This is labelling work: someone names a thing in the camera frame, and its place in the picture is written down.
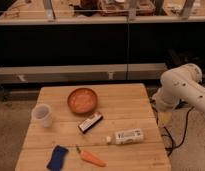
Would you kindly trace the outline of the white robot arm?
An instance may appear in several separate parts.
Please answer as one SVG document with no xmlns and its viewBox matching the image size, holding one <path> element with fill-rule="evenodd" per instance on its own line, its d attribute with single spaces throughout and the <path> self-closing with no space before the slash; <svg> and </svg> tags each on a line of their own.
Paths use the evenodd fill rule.
<svg viewBox="0 0 205 171">
<path fill-rule="evenodd" d="M 160 77 L 161 87 L 154 94 L 156 109 L 173 110 L 182 99 L 205 114 L 205 88 L 201 81 L 202 71 L 193 63 L 165 71 Z"/>
</svg>

